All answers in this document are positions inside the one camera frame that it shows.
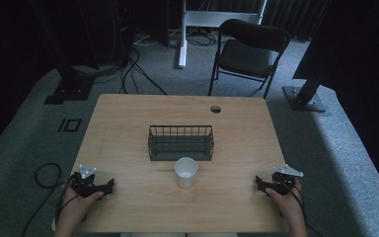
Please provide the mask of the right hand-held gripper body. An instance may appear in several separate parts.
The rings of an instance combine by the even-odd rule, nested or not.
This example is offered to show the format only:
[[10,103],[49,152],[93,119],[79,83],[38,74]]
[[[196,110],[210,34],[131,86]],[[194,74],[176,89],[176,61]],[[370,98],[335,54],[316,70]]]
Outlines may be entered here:
[[271,182],[267,184],[267,188],[282,196],[287,195],[294,188],[295,178],[304,176],[303,172],[290,167],[288,164],[275,166],[273,171]]

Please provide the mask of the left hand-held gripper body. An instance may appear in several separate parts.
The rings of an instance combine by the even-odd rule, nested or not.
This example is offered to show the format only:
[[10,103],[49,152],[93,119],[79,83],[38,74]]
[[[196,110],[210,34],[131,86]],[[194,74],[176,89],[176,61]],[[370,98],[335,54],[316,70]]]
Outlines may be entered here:
[[102,192],[106,193],[103,186],[96,186],[95,173],[97,169],[87,167],[82,164],[79,165],[79,171],[74,172],[70,178],[72,180],[71,188],[82,198],[87,198],[92,194]]

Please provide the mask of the person's right hand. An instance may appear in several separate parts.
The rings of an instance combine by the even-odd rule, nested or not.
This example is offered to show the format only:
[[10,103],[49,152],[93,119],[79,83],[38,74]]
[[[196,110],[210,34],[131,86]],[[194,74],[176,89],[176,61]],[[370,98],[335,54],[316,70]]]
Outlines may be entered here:
[[295,187],[292,189],[292,194],[282,196],[272,189],[266,189],[270,197],[276,202],[279,210],[284,216],[288,227],[290,225],[305,224],[303,210],[299,204],[300,192],[302,191],[302,185],[300,181],[295,178]]

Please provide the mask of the person's left hand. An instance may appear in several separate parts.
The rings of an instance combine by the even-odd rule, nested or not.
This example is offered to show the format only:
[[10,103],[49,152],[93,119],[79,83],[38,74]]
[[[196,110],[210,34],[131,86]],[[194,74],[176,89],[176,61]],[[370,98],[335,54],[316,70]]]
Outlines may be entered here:
[[76,228],[87,214],[89,208],[98,200],[101,193],[89,197],[78,196],[73,190],[67,190],[63,199],[63,208],[59,213],[56,228]]

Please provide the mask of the white cup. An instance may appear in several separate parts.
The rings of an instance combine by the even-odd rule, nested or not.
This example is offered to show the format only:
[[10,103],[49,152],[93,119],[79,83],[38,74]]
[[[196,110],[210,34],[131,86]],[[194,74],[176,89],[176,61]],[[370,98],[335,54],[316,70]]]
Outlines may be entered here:
[[195,182],[197,164],[190,157],[178,159],[174,166],[177,185],[182,189],[189,189]]

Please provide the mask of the black metal stand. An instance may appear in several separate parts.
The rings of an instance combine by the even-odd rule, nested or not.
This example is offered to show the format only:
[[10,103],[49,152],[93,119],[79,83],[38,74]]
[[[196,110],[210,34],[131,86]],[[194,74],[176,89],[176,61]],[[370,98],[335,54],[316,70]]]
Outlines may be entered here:
[[309,46],[293,76],[294,79],[304,79],[305,83],[302,87],[284,86],[283,91],[293,111],[324,113],[326,109],[317,96],[317,90],[326,73],[326,56],[329,53],[325,43],[326,17],[334,0],[311,1],[318,2],[314,7],[316,14],[310,21],[314,29],[310,35]]
[[87,101],[95,77],[81,76],[72,67],[62,48],[52,20],[44,11],[44,0],[29,0],[41,25],[42,43],[60,75],[60,81],[51,95],[44,100],[46,105],[62,105],[65,101]]

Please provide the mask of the black folding chair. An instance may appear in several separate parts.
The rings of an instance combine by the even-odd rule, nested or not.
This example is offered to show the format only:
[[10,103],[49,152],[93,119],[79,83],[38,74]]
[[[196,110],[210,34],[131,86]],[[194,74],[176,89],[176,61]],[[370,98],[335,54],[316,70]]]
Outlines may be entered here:
[[218,29],[208,95],[212,94],[213,83],[222,73],[261,82],[259,89],[265,86],[265,99],[289,43],[290,35],[284,29],[238,19],[226,20]]

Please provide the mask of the white desk frame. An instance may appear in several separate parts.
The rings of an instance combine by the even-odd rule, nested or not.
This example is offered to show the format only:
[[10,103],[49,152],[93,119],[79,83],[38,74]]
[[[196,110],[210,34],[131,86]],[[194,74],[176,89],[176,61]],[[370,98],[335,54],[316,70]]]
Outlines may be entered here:
[[261,0],[257,13],[242,13],[242,12],[217,12],[217,11],[199,11],[188,10],[187,1],[182,0],[182,35],[181,47],[179,54],[178,66],[185,68],[187,66],[187,27],[208,27],[218,28],[226,20],[238,19],[250,23],[261,24],[264,17],[265,6],[267,0]]

